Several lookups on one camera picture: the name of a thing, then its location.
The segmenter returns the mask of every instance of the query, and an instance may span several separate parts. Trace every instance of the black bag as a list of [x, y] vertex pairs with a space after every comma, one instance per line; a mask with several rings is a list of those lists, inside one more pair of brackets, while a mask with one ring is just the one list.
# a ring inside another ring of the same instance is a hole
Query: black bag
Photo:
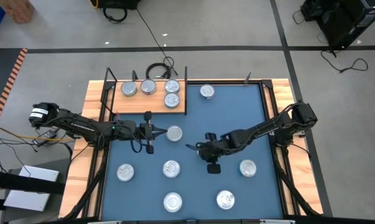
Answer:
[[89, 0], [98, 8], [136, 9], [140, 0]]

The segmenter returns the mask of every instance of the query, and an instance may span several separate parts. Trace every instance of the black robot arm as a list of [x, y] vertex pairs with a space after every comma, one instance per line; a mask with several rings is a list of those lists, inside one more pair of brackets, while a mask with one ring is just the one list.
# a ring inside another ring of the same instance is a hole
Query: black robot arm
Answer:
[[274, 132], [276, 144], [288, 146], [292, 142], [292, 136], [299, 131], [307, 130], [314, 126], [317, 117], [309, 104], [300, 102], [287, 106], [276, 117], [260, 123], [248, 129], [237, 129], [220, 136], [216, 140], [216, 134], [206, 133], [207, 142], [198, 142], [195, 146], [186, 145], [190, 149], [198, 150], [198, 154], [209, 162], [208, 172], [220, 173], [220, 165], [217, 164], [221, 156], [232, 155], [242, 151], [253, 140], [271, 132]]
[[[142, 146], [146, 147], [146, 152], [154, 153], [154, 148], [150, 141], [167, 130], [156, 128], [150, 124], [151, 112], [144, 114], [145, 123], [136, 126], [134, 121], [119, 120], [110, 122], [98, 122], [79, 114], [72, 113], [66, 109], [60, 109], [55, 103], [39, 103], [33, 105], [29, 121], [32, 127], [58, 127], [64, 129], [71, 138], [75, 135], [83, 137], [87, 143], [102, 149], [110, 141], [131, 141], [131, 147], [135, 152], [140, 152]], [[140, 150], [135, 150], [132, 141], [140, 144]]]

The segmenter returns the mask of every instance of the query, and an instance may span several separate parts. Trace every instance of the wooden board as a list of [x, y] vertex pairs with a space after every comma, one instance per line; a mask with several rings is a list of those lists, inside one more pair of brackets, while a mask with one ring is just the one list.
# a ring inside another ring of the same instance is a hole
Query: wooden board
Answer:
[[[289, 84], [288, 79], [272, 79], [275, 99], [277, 102], [278, 110], [281, 111], [287, 105], [294, 102], [294, 98], [292, 96], [292, 90]], [[98, 119], [100, 114], [100, 97], [101, 97], [101, 90], [103, 87], [103, 81], [90, 81], [88, 85], [88, 90], [86, 92], [85, 102], [83, 106], [82, 116], [86, 116], [89, 118], [93, 118], [95, 120]], [[119, 93], [119, 88], [121, 86], [117, 85], [117, 93]], [[269, 94], [266, 94], [266, 100], [270, 101]], [[118, 101], [118, 98], [114, 98], [114, 105]], [[305, 140], [299, 137], [294, 137], [294, 144], [306, 148]], [[75, 144], [75, 152], [74, 155], [81, 151], [86, 146], [84, 140], [78, 140]], [[92, 148], [87, 148], [81, 155], [79, 155], [71, 164], [70, 171], [67, 177], [67, 183], [65, 187], [65, 192], [63, 196], [62, 206], [60, 208], [59, 217], [64, 217], [68, 214], [74, 205], [78, 202], [80, 197], [82, 196], [83, 192], [86, 189], [87, 181], [88, 181], [88, 173], [90, 168], [91, 157], [93, 155]], [[101, 154], [98, 156], [98, 164], [101, 161]], [[294, 184], [298, 191], [302, 194], [305, 200], [312, 206], [314, 210], [318, 213], [322, 213], [322, 206], [320, 203], [320, 198], [317, 192], [317, 186], [315, 183], [314, 175], [310, 160], [308, 155], [305, 151], [295, 147], [289, 147], [289, 159], [290, 159], [290, 166], [292, 170], [292, 176], [294, 178]], [[284, 185], [284, 192], [287, 199], [287, 208], [290, 214], [293, 214], [292, 210], [292, 202], [289, 194], [288, 188]], [[93, 215], [93, 208], [96, 199], [96, 191], [93, 192], [91, 201], [90, 201], [90, 209], [88, 214]]]
[[151, 111], [153, 113], [184, 113], [185, 112], [185, 81], [178, 80], [180, 83], [179, 98], [180, 104], [175, 109], [169, 109], [165, 106], [164, 97], [166, 80], [155, 80], [157, 90], [152, 95], [146, 95], [142, 92], [140, 85], [142, 80], [136, 81], [137, 93], [134, 96], [124, 96], [121, 93], [122, 81], [117, 82], [116, 94], [114, 97], [113, 113], [144, 113]]

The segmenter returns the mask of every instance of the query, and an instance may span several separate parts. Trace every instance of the concrete floor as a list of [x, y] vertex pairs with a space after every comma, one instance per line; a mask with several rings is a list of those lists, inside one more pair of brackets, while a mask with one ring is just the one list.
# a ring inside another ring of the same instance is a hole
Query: concrete floor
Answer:
[[[155, 46], [136, 11], [129, 11], [122, 24], [114, 25], [86, 0], [31, 2], [37, 9], [31, 23], [16, 25], [9, 18], [3, 20], [0, 48]], [[320, 33], [316, 23], [296, 25], [292, 20], [292, 13], [303, 0], [276, 3], [289, 46], [323, 45], [316, 39]], [[161, 45], [281, 46], [270, 0], [143, 0], [139, 10]], [[360, 45], [375, 45], [375, 23], [359, 40]], [[191, 78], [244, 78], [249, 72], [251, 78], [290, 78], [283, 51], [186, 51], [167, 55], [175, 59], [179, 73], [188, 66]], [[319, 118], [313, 137], [333, 215], [375, 219], [375, 50], [346, 51], [337, 59], [330, 57], [340, 68], [350, 66], [358, 57], [369, 64], [367, 72], [350, 70], [343, 74], [332, 69], [320, 52], [296, 51], [291, 56], [303, 98]], [[88, 81], [103, 79], [106, 67], [117, 78], [129, 78], [132, 69], [143, 77], [148, 65], [162, 59], [160, 52], [27, 54], [0, 126], [35, 136], [27, 119], [32, 104], [51, 101], [78, 113]], [[24, 146], [16, 149], [20, 159], [32, 166], [68, 156], [62, 146], [38, 153]], [[7, 169], [21, 166], [6, 147], [0, 147], [0, 160]]]

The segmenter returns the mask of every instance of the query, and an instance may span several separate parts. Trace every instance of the silver can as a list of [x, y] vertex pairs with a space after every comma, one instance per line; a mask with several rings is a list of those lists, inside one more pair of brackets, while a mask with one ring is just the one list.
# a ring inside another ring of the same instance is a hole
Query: silver can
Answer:
[[125, 96], [134, 96], [137, 92], [136, 84], [134, 82], [124, 82], [121, 85], [121, 92]]
[[168, 93], [164, 97], [164, 103], [169, 109], [175, 109], [180, 103], [180, 98], [176, 93]]
[[167, 161], [162, 167], [162, 172], [168, 178], [175, 178], [180, 173], [180, 165], [176, 161]]
[[167, 131], [167, 138], [169, 141], [178, 142], [181, 140], [183, 136], [183, 131], [180, 127], [173, 125], [168, 128]]
[[140, 85], [140, 88], [142, 89], [142, 92], [147, 95], [155, 93], [157, 89], [157, 87], [155, 86], [155, 81], [151, 79], [144, 80]]
[[240, 162], [239, 171], [245, 177], [253, 177], [256, 173], [256, 165], [254, 161], [245, 159]]
[[178, 193], [172, 192], [165, 196], [164, 207], [168, 212], [177, 212], [182, 207], [182, 198]]
[[180, 84], [177, 80], [168, 80], [165, 82], [165, 91], [167, 93], [178, 93]]
[[130, 164], [122, 164], [118, 167], [117, 176], [120, 181], [130, 181], [134, 174], [135, 171]]
[[227, 210], [233, 207], [235, 198], [234, 195], [228, 190], [222, 190], [216, 196], [216, 202], [221, 209]]
[[211, 85], [203, 85], [200, 88], [200, 94], [202, 98], [209, 100], [213, 98], [213, 95], [215, 94], [215, 89]]

